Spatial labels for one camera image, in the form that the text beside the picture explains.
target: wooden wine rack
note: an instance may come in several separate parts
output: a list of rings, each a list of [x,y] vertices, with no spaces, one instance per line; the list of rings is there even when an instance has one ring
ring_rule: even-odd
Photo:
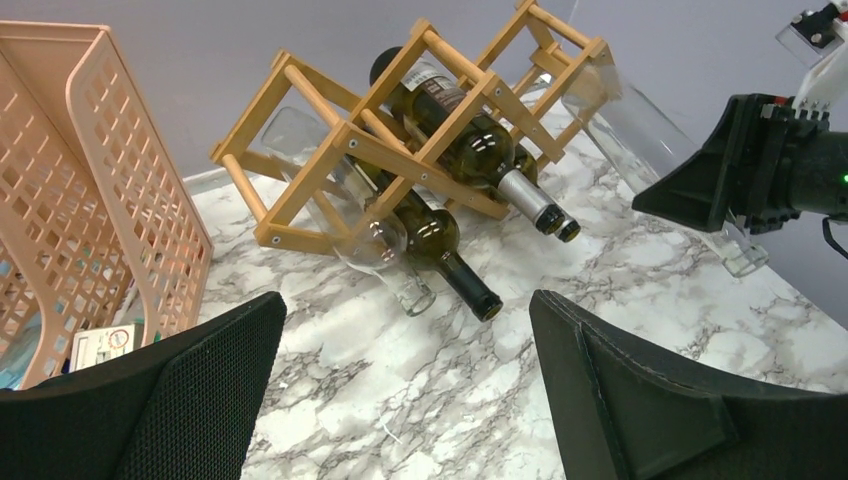
[[[511,88],[489,67],[525,28],[538,48],[530,55],[531,68]],[[567,55],[554,34],[576,45],[580,53],[573,58]],[[380,106],[425,51],[453,73],[468,94],[433,136],[413,152],[407,148],[409,134]],[[232,176],[236,188],[256,217],[258,226],[254,235],[262,246],[305,253],[332,253],[329,239],[324,234],[292,227],[290,223],[312,198],[330,222],[343,225],[324,192],[337,188],[327,175],[345,154],[397,175],[398,178],[369,207],[377,209],[375,214],[378,216],[394,208],[415,184],[420,184],[447,197],[447,206],[451,210],[465,206],[502,219],[508,212],[507,205],[490,199],[479,190],[454,182],[436,164],[436,160],[471,118],[487,105],[496,118],[503,118],[514,126],[511,135],[516,142],[527,137],[542,151],[537,159],[540,170],[549,162],[556,163],[563,156],[565,145],[580,131],[581,121],[593,115],[609,94],[608,85],[602,84],[596,70],[584,70],[583,67],[612,62],[612,55],[603,39],[589,39],[539,7],[536,0],[519,0],[515,14],[476,63],[445,41],[427,20],[418,20],[409,41],[364,97],[359,97],[291,53],[280,50],[272,63],[271,74],[227,137],[212,149],[210,158],[223,165]],[[533,107],[526,107],[519,97],[545,72],[552,76],[551,86]],[[249,149],[292,87],[330,128],[324,142],[302,168]],[[589,108],[581,110],[582,118],[572,121],[554,138],[542,127],[540,119],[570,88],[579,88],[583,92],[582,98],[593,101]],[[347,118],[342,118],[331,104],[346,111]],[[363,130],[366,126],[376,136]],[[292,182],[269,209],[245,171],[278,180],[285,180],[283,172],[286,172],[292,177]],[[367,219],[363,217],[348,233],[358,232],[366,223]]]

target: glass bottle mouth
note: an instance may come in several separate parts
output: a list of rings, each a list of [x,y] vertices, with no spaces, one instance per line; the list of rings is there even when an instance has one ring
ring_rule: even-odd
[[[501,298],[497,294],[489,292],[475,302],[471,310],[478,320],[488,322],[495,318],[502,309],[503,302]]]

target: clear glass bottle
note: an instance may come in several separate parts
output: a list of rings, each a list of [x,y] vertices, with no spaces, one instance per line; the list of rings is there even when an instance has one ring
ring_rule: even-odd
[[[328,134],[324,124],[298,109],[284,107],[271,120],[262,135],[262,144],[271,156],[303,166]],[[291,178],[283,172],[288,181]],[[409,316],[427,310],[436,295],[412,269],[406,259],[407,232],[394,213],[379,217],[368,210],[375,197],[367,180],[343,158],[330,178],[336,193],[320,192],[306,202],[306,210],[327,235],[338,257],[351,268],[379,278],[397,297]],[[332,206],[338,215],[328,211]],[[361,219],[367,227],[352,234]]]
[[[593,106],[604,100],[587,120]],[[695,142],[615,65],[583,67],[561,102],[582,122],[583,131],[634,194],[671,173],[698,150]],[[731,224],[725,227],[721,232],[692,232],[721,257],[734,277],[749,275],[768,263],[768,252],[762,246]]]

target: bottle neck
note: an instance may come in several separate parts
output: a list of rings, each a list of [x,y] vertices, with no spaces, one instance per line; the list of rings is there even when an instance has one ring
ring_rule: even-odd
[[[500,297],[456,252],[446,253],[437,263],[438,272],[481,322],[495,317],[503,307]]]
[[[520,143],[515,144],[515,168],[530,180],[534,186],[539,186],[539,166],[536,159]]]
[[[565,221],[565,213],[556,202],[518,170],[501,178],[498,192],[545,235],[555,232]]]
[[[379,278],[410,317],[420,315],[436,300],[429,285],[405,261],[366,273]]]

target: black mesh padding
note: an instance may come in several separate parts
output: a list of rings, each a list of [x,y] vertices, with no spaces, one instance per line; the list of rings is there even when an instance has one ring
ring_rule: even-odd
[[[118,359],[0,391],[0,478],[239,478],[285,317],[267,293]]]
[[[708,367],[554,292],[530,321],[568,478],[848,479],[848,395]]]

